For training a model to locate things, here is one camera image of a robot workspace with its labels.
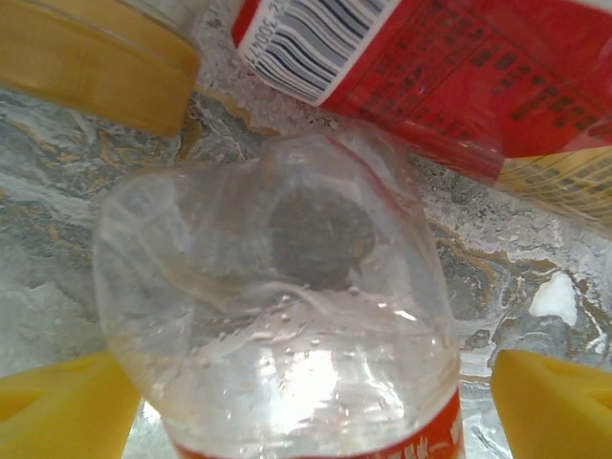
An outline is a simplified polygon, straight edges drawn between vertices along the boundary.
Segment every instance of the red bottle label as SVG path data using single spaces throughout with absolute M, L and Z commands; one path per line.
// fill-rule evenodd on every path
M 189 452 L 178 446 L 177 450 L 182 459 L 220 459 Z M 380 451 L 342 457 L 346 459 L 463 459 L 463 427 L 459 391 L 455 392 L 435 418 L 402 442 Z M 308 456 L 296 459 L 325 458 Z
M 246 0 L 272 87 L 612 227 L 612 15 L 566 0 Z

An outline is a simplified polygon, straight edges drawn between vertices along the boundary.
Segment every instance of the yellow object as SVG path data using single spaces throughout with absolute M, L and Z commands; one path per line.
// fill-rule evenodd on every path
M 514 459 L 612 457 L 612 374 L 502 351 L 491 388 Z
M 173 136 L 199 67 L 195 46 L 119 0 L 0 0 L 0 86 Z
M 0 380 L 0 458 L 119 459 L 141 396 L 107 353 Z

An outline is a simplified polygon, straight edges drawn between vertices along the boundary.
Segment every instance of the barcode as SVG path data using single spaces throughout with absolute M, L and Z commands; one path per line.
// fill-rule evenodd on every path
M 267 5 L 271 16 L 261 20 L 243 57 L 272 87 L 317 104 L 388 4 L 395 3 L 273 0 Z

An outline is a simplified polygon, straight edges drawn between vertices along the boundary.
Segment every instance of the marble surface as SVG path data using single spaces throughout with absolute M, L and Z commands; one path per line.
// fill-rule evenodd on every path
M 228 18 L 221 5 L 201 23 L 207 63 L 175 139 L 0 91 L 0 376 L 104 347 L 90 240 L 100 199 L 123 175 L 187 159 L 244 161 L 273 130 L 338 123 L 248 75 L 230 51 Z M 468 458 L 509 459 L 489 392 L 495 356 L 532 349 L 612 369 L 610 243 L 435 164 L 408 160 L 461 335 Z M 557 296 L 546 295 L 551 290 Z M 157 413 L 143 404 L 125 458 L 172 457 Z

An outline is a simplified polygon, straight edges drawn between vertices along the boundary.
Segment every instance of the countertop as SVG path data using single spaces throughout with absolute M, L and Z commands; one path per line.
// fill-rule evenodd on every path
M 228 17 L 218 6 L 200 24 L 206 61 L 174 139 L 0 91 L 0 376 L 104 347 L 91 233 L 100 199 L 122 176 L 187 159 L 243 161 L 273 131 L 339 122 L 242 69 Z M 495 356 L 531 349 L 612 369 L 603 268 L 611 244 L 440 166 L 409 161 L 461 336 L 468 458 L 511 458 L 489 392 Z M 157 413 L 142 404 L 125 459 L 172 457 Z

